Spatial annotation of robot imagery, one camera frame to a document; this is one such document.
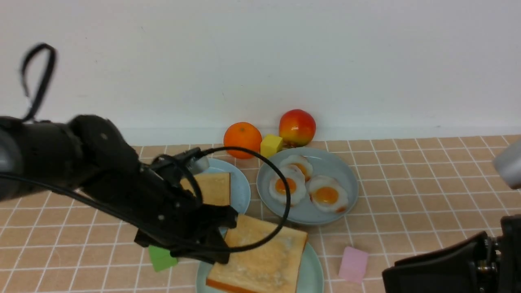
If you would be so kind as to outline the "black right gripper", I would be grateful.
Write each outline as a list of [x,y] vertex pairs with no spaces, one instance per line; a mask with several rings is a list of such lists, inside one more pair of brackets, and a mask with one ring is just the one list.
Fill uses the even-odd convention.
[[480,232],[428,254],[404,258],[383,271],[387,293],[519,293],[521,217],[504,216],[503,234]]

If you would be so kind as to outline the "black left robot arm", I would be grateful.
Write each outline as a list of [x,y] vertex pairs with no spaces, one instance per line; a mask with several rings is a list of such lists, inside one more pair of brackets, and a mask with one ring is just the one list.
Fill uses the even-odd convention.
[[67,190],[80,189],[88,204],[138,228],[134,241],[169,250],[173,257],[225,265],[229,246],[221,227],[234,228],[231,207],[203,204],[182,187],[207,158],[194,148],[145,164],[108,119],[80,115],[66,124],[25,124],[1,118],[1,171]]

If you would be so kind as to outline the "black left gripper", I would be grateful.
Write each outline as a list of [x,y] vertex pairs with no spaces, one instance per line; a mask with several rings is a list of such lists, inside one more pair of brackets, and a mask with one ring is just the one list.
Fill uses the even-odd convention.
[[[132,174],[104,171],[87,181],[85,194],[110,215],[138,228],[134,242],[142,248],[150,246],[167,249],[171,257],[191,258],[214,265],[226,265],[235,250],[224,240],[225,231],[218,228],[193,227],[190,214],[205,207],[186,176],[161,176],[149,166],[142,166]],[[238,212],[230,206],[210,206],[222,210],[224,219],[218,220],[226,228],[234,228]]]

